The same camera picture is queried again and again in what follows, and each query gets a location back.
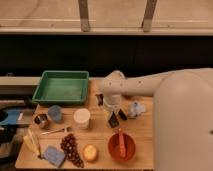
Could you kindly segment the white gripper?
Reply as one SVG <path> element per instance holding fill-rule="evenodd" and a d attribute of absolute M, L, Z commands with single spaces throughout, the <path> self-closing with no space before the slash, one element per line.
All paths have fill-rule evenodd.
<path fill-rule="evenodd" d="M 118 114 L 121 109 L 121 96 L 112 95 L 103 98 L 103 112 L 106 120 L 109 120 L 112 113 Z"/>

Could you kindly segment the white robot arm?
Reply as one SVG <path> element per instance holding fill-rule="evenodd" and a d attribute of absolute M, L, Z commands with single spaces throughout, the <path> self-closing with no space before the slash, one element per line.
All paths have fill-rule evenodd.
<path fill-rule="evenodd" d="M 123 95 L 153 99 L 154 171 L 213 171 L 213 68 L 136 78 L 116 70 L 99 90 L 111 110 Z"/>

